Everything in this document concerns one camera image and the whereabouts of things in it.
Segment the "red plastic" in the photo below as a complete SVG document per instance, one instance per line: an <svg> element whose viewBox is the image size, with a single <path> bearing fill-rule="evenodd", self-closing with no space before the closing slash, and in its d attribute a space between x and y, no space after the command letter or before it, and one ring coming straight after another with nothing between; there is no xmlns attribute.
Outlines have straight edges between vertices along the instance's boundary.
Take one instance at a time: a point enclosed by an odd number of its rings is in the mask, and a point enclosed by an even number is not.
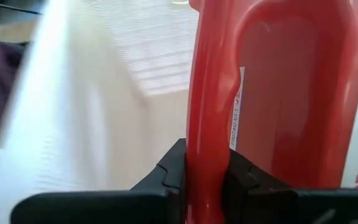
<svg viewBox="0 0 358 224"><path fill-rule="evenodd" d="M339 187L358 102L358 0L193 0L200 12L187 130L188 223L224 223L237 151L295 187Z"/></svg>

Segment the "plastic container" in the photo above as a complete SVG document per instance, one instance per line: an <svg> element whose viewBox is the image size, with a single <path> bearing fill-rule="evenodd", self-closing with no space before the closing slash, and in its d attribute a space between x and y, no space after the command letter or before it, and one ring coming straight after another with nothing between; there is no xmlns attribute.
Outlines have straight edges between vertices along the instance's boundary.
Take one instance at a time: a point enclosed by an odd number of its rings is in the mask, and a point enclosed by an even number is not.
<svg viewBox="0 0 358 224"><path fill-rule="evenodd" d="M297 188L358 187L358 1L190 4L188 223L224 223L229 148Z"/></svg>

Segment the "red handle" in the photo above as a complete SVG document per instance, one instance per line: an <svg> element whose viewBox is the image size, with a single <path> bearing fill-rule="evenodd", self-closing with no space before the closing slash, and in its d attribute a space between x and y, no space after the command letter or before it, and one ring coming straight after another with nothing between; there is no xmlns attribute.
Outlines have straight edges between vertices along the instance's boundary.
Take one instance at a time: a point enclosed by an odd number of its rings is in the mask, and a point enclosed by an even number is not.
<svg viewBox="0 0 358 224"><path fill-rule="evenodd" d="M222 224L221 192L230 160L227 124L241 81L237 51L246 26L266 8L261 10L259 0L193 1L200 19L188 103L187 223Z"/></svg>

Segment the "red bottle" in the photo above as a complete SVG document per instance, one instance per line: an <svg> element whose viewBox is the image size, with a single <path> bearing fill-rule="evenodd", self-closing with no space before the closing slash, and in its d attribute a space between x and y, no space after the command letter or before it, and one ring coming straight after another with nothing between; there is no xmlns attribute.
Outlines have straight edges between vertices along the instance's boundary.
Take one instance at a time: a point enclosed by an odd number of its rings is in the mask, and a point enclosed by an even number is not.
<svg viewBox="0 0 358 224"><path fill-rule="evenodd" d="M294 187L358 187L358 0L190 4L188 223L224 223L229 148Z"/></svg>

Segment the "black holder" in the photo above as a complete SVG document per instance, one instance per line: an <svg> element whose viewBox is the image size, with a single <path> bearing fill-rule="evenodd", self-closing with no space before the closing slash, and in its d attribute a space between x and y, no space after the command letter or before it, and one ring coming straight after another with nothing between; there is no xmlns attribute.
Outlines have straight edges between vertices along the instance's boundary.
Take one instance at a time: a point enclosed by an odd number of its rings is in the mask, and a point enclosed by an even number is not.
<svg viewBox="0 0 358 224"><path fill-rule="evenodd" d="M12 224L184 224L185 139L130 190L34 195L20 202ZM231 150L223 186L227 224L349 223L358 220L358 190L294 190Z"/></svg>

